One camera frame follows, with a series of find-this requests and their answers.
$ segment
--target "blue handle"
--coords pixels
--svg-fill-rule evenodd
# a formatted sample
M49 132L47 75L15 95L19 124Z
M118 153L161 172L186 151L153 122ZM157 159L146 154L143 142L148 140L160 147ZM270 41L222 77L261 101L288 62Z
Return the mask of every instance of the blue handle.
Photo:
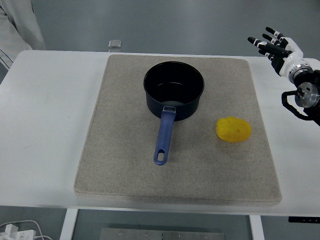
M171 111L165 108L161 113L161 123L153 157L153 161L157 165L164 165L168 160L171 133L177 115L175 109Z

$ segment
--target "white lab coat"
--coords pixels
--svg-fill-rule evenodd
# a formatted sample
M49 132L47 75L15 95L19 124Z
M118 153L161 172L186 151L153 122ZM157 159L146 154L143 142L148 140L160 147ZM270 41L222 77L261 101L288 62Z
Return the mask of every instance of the white lab coat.
M0 0L0 63L10 69L24 50L45 50L31 0Z

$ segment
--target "robotic hand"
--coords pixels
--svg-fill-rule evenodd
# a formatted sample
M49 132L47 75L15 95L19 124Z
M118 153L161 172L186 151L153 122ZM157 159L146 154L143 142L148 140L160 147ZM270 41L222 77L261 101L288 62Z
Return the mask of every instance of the robotic hand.
M286 91L282 94L282 104L296 117L314 121L320 126L320 70L313 70L303 59L304 54L298 45L282 33L266 27L265 30L275 38L263 34L268 40L261 41L249 37L248 41L259 48L259 53L266 56L275 72L282 77L287 77L296 87L296 91ZM295 103L303 108L303 115L288 103L288 96L295 96Z

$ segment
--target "black saucepan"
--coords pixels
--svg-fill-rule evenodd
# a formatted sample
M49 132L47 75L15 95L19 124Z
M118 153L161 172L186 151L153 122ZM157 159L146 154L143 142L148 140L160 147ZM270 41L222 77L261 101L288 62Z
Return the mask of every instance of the black saucepan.
M168 160L174 121L190 117L199 104L205 83L193 66L178 62L159 63L146 73L143 80L146 104L161 118L153 160L164 165Z

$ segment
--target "metal plate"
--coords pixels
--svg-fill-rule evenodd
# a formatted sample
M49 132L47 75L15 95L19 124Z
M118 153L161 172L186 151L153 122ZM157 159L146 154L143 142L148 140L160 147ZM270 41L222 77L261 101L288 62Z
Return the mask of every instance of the metal plate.
M121 47L121 41L120 40L111 40L109 41L109 48L120 48Z
M100 240L225 240L224 233L102 228Z

